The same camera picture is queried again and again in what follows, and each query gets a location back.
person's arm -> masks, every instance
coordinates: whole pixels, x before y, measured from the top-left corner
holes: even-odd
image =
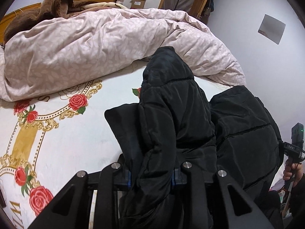
[[[289,160],[286,161],[283,179],[289,180],[292,176],[291,169],[296,169],[295,181],[293,182],[293,188],[291,190],[290,198],[290,212],[292,216],[295,216],[300,207],[305,203],[305,175],[303,165],[300,163],[292,164],[289,166]]]

cardboard box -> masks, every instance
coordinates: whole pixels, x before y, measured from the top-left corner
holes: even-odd
[[[132,5],[130,8],[144,8],[146,0],[132,0]]]

white floral bed sheet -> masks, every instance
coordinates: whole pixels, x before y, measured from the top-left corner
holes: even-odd
[[[0,100],[0,187],[4,210],[17,229],[28,228],[77,171],[100,171],[118,159],[121,149],[104,112],[139,101],[146,64],[137,60],[51,95]],[[204,77],[195,80],[208,100],[230,88]]]

red rose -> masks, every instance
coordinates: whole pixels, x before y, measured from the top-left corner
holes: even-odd
[[[74,111],[87,104],[87,97],[85,95],[74,95],[69,100],[69,107]]]
[[[43,186],[33,188],[30,191],[30,206],[38,216],[41,211],[50,203],[53,199],[53,195],[50,190]]]
[[[16,102],[14,106],[14,115],[23,112],[29,105],[31,100],[24,100]]]
[[[37,111],[35,111],[35,110],[31,111],[31,112],[29,112],[27,114],[26,121],[28,123],[31,123],[31,122],[33,122],[37,118],[37,116],[38,116],[38,112]]]
[[[19,186],[23,186],[25,184],[25,180],[26,180],[26,174],[23,168],[18,167],[18,169],[16,169],[15,172],[15,182],[19,185]]]

human hand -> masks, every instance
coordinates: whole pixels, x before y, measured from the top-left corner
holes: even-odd
[[[302,179],[303,177],[303,173],[304,173],[304,170],[303,170],[303,165],[302,163],[299,163],[299,164],[291,164],[292,162],[292,159],[291,158],[288,158],[286,163],[285,163],[285,170],[283,172],[284,176],[283,176],[283,179],[285,181],[288,181],[290,179],[290,177],[292,177],[292,172],[291,172],[291,169],[295,170],[295,180],[293,182],[293,186],[292,187],[295,187],[298,182]]]

